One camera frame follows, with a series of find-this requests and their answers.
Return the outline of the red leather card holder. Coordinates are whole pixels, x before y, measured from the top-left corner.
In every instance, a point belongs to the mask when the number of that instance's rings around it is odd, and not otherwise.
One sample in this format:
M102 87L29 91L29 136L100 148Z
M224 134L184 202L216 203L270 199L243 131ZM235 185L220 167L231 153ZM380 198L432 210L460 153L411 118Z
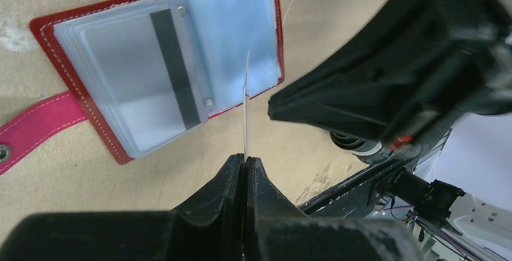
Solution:
M29 30L29 21L104 0L1 0L1 123L68 90Z

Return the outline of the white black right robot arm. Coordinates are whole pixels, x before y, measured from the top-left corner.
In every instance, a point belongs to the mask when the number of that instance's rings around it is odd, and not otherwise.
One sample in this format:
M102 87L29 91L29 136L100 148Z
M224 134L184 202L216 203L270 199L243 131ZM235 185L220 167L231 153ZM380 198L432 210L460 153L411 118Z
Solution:
M467 238L511 245L511 212L413 170L464 114L511 112L511 0L388 0L351 40L274 94L268 116L328 131L367 168L302 205L365 217L383 198L465 259Z

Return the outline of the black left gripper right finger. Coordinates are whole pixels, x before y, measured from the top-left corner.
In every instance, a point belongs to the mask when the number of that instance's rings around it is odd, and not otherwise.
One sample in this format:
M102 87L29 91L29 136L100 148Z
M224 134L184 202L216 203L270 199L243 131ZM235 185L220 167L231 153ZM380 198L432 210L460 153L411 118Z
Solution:
M310 217L247 158L245 260L422 260L405 225L389 219Z

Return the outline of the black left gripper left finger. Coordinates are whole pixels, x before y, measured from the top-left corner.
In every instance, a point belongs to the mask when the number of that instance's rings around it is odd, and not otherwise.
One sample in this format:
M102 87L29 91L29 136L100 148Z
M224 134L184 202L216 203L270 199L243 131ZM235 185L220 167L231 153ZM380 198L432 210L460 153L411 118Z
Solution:
M241 260L241 154L172 210L38 213L1 245L2 260Z

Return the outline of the white card edge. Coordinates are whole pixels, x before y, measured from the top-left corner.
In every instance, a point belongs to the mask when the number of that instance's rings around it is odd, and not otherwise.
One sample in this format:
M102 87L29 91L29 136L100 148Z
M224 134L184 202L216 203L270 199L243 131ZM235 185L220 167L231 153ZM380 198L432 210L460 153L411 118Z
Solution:
M248 74L249 74L249 59L250 59L250 51L248 50L246 55L246 66L245 66L245 74L243 81L243 154L244 160L246 161L249 154L249 145L248 145Z

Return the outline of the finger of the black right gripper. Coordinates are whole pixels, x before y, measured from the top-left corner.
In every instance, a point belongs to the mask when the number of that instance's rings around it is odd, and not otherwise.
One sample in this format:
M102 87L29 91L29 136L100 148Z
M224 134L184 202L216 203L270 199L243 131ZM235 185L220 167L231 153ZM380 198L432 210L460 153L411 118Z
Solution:
M274 94L272 120L422 143L466 113L511 112L511 0L387 0L351 40Z

